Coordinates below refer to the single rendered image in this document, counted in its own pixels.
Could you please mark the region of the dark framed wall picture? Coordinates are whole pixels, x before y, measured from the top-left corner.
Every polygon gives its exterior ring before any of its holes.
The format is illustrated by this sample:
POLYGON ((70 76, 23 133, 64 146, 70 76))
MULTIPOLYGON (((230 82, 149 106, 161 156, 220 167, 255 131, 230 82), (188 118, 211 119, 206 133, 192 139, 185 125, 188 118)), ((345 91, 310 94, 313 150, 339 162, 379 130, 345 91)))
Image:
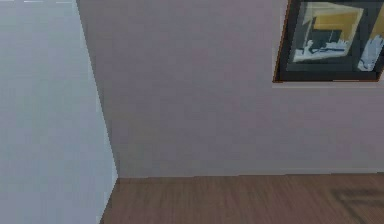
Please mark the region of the dark framed wall picture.
POLYGON ((377 82, 384 0, 288 0, 273 81, 377 82))

